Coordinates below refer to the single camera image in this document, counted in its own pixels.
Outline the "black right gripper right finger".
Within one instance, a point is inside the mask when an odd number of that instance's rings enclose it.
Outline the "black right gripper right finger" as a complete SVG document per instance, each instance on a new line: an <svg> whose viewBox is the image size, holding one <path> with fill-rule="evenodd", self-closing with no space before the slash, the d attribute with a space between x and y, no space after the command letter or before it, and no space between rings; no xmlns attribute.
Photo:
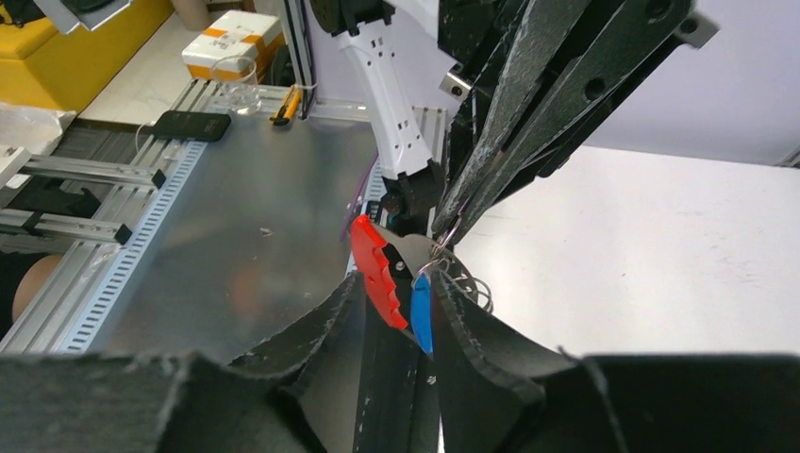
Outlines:
<svg viewBox="0 0 800 453"><path fill-rule="evenodd" d="M431 278L433 362L449 452L795 452L789 354L577 357Z"/></svg>

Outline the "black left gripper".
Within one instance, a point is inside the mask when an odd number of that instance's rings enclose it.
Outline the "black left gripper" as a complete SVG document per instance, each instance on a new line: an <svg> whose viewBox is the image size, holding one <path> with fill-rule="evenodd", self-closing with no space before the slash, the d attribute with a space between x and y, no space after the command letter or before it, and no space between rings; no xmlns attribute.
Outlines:
<svg viewBox="0 0 800 453"><path fill-rule="evenodd" d="M552 175L682 45L719 27L692 1L444 1L438 45L467 83L433 230L461 240Z"/></svg>

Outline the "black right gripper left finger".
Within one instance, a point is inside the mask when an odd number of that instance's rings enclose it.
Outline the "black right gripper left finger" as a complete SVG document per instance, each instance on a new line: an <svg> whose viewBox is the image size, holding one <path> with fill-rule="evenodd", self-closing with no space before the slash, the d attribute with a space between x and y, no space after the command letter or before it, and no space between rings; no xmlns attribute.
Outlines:
<svg viewBox="0 0 800 453"><path fill-rule="evenodd" d="M363 277L236 358L5 355L5 452L348 452Z"/></svg>

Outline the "metal key holder red handle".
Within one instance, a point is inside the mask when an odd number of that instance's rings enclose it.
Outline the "metal key holder red handle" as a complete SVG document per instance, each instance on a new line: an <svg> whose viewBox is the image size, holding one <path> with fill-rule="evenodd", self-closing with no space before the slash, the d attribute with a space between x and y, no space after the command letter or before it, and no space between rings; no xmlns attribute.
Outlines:
<svg viewBox="0 0 800 453"><path fill-rule="evenodd" d="M480 308L493 310L489 286L474 277L456 255L421 234L399 236L368 215L350 227L351 252L363 274L366 293L389 326L411 334L411 294L415 280L436 268L445 271Z"/></svg>

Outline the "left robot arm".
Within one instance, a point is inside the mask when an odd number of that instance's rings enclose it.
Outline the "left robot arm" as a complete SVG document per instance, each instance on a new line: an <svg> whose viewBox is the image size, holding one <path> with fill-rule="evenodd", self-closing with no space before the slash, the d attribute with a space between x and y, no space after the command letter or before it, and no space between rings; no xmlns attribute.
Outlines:
<svg viewBox="0 0 800 453"><path fill-rule="evenodd" d="M350 60L395 232L458 243L498 202L551 176L660 64L719 27L692 1L315 1ZM441 158L397 73L398 12L454 60L458 110Z"/></svg>

